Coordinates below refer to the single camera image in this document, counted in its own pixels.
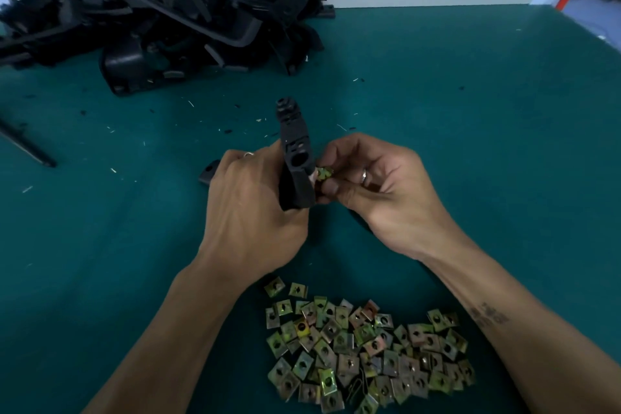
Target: pile of black plastic parts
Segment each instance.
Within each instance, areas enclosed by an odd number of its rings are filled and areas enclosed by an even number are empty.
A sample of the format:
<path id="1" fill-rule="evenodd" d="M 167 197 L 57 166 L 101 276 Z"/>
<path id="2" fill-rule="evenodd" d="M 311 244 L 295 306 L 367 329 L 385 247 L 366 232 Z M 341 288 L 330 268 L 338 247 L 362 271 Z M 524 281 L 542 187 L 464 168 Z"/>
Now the pile of black plastic parts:
<path id="1" fill-rule="evenodd" d="M 205 65 L 247 71 L 272 53 L 293 75 L 309 49 L 303 23 L 333 18 L 325 0 L 10 0 L 0 65 L 55 65 L 103 48 L 100 70 L 116 95 L 188 79 Z"/>

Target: person's right hand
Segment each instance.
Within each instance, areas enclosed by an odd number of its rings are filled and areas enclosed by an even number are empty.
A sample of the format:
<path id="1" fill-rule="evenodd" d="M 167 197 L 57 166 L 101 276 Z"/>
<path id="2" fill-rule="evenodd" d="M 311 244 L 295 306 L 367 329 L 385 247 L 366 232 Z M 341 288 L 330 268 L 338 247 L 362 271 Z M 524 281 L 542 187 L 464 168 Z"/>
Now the person's right hand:
<path id="1" fill-rule="evenodd" d="M 456 245 L 476 247 L 442 205 L 415 151 L 354 133 L 328 144 L 317 164 L 335 171 L 318 202 L 338 200 L 360 214 L 393 251 L 421 259 Z"/>

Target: person's left arm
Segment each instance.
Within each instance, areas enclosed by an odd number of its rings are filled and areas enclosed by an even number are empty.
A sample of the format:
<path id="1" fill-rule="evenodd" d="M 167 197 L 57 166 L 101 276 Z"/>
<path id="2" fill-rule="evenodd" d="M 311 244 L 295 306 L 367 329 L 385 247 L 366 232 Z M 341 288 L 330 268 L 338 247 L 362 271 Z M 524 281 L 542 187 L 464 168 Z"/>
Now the person's left arm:
<path id="1" fill-rule="evenodd" d="M 283 212 L 280 142 L 254 156 L 227 151 L 211 182 L 205 237 L 161 308 L 85 414 L 184 413 L 220 327 L 252 283 L 306 240 L 308 210 Z"/>

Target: teal work surface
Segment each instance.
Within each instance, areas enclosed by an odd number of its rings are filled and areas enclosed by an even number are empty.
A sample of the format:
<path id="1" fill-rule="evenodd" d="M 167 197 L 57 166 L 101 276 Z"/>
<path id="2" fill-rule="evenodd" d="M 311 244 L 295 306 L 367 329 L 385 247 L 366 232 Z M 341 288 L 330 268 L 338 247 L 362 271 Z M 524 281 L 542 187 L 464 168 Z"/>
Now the teal work surface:
<path id="1" fill-rule="evenodd" d="M 296 77 L 270 64 L 116 98 L 97 53 L 0 71 L 0 117 L 27 123 L 59 163 L 45 169 L 0 141 L 1 412 L 88 402 L 196 253 L 207 199 L 198 174 L 226 149 L 272 142 L 285 95 L 317 153 L 351 128 L 418 151 L 465 231 L 621 360 L 617 52 L 531 6 L 340 10 L 314 26 L 326 49 Z M 308 242 L 279 275 L 333 301 L 371 298 L 402 323 L 458 307 L 338 205 L 313 209 Z M 281 402 L 266 377 L 268 304 L 260 288 L 237 302 L 190 412 L 319 411 Z M 477 386 L 400 411 L 523 411 L 491 346 L 459 315 Z"/>

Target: wrist tattoo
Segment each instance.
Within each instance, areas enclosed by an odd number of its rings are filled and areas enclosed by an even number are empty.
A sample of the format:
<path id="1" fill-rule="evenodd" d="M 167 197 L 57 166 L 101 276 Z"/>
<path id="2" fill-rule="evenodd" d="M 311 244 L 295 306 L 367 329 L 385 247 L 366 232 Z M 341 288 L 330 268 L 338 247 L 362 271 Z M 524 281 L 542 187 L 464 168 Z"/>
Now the wrist tattoo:
<path id="1" fill-rule="evenodd" d="M 474 322 L 483 329 L 491 327 L 494 324 L 504 324 L 509 322 L 509 318 L 500 311 L 492 308 L 487 303 L 480 304 L 478 308 L 470 308 L 468 310 Z"/>

